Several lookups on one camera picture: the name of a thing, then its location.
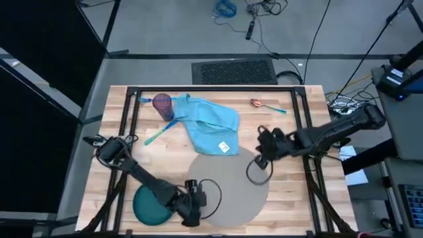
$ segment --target orange spoon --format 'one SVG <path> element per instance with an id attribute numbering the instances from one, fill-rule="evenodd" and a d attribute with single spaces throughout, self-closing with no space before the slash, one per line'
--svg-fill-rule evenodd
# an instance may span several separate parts
<path id="1" fill-rule="evenodd" d="M 271 106 L 267 106 L 267 105 L 263 104 L 262 102 L 260 102 L 257 99 L 251 99 L 250 100 L 250 104 L 253 105 L 253 106 L 255 106 L 255 107 L 265 106 L 266 108 L 275 110 L 275 111 L 280 112 L 282 114 L 286 114 L 286 110 L 284 110 L 284 109 L 277 109 L 277 108 L 274 108 L 274 107 L 271 107 Z"/>

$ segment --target white paper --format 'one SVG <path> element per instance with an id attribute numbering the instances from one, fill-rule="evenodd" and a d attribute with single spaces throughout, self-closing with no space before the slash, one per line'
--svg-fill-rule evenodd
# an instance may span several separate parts
<path id="1" fill-rule="evenodd" d="M 347 159 L 349 159 L 349 158 L 351 158 L 355 155 L 356 155 L 356 151 L 354 150 L 354 148 L 351 145 L 344 146 L 339 151 L 339 158 L 342 161 L 347 160 Z M 365 184 L 365 183 L 369 182 L 362 169 L 355 172 L 355 173 L 346 175 L 345 179 L 346 179 L 346 184 L 348 186 L 357 185 L 357 184 Z"/>

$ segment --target yellow cable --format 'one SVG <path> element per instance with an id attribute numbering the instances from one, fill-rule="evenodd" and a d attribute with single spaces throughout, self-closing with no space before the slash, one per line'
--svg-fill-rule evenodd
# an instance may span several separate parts
<path id="1" fill-rule="evenodd" d="M 353 82 L 349 83 L 349 84 L 348 84 L 345 88 L 347 88 L 347 87 L 349 87 L 349 86 L 351 86 L 351 85 L 353 85 L 353 84 L 359 83 L 359 82 L 361 82 L 361 81 L 363 81 L 363 80 L 367 79 L 367 78 L 368 78 L 368 77 L 370 77 L 370 76 L 371 76 L 370 74 L 364 75 L 362 78 L 357 79 L 357 80 L 355 80 L 355 81 L 353 81 Z M 333 94 L 336 94 L 336 93 L 340 93 L 340 92 L 341 92 L 341 90 L 342 90 L 342 88 L 338 89 L 337 91 L 330 92 L 330 93 L 327 95 L 327 97 L 329 97 L 329 96 L 331 96 L 331 95 L 333 95 Z"/>

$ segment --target purple cup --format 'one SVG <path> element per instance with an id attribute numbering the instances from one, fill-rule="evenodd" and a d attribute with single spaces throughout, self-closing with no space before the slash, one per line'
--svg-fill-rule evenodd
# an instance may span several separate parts
<path id="1" fill-rule="evenodd" d="M 163 118 L 164 121 L 173 120 L 172 99 L 165 93 L 159 93 L 153 98 L 153 106 Z"/>

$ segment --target white label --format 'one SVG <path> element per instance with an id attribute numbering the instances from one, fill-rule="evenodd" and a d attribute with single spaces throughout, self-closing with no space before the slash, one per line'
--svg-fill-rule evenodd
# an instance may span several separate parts
<path id="1" fill-rule="evenodd" d="M 396 84 L 398 84 L 398 85 L 400 85 L 401 84 L 401 82 L 400 81 L 397 81 L 397 80 L 395 80 L 395 79 L 393 79 L 393 78 L 391 78 L 390 76 L 388 76 L 388 77 L 386 77 L 388 80 L 390 80 L 391 82 L 393 82 L 393 83 L 396 83 Z"/>
<path id="2" fill-rule="evenodd" d="M 219 148 L 222 150 L 222 152 L 224 152 L 224 153 L 226 153 L 227 151 L 229 151 L 229 146 L 227 146 L 227 144 L 224 142 L 224 141 L 222 141 L 220 144 L 219 144 Z"/>
<path id="3" fill-rule="evenodd" d="M 403 77 L 403 72 L 399 71 L 398 69 L 392 69 L 391 73 L 395 74 L 398 77 Z"/>

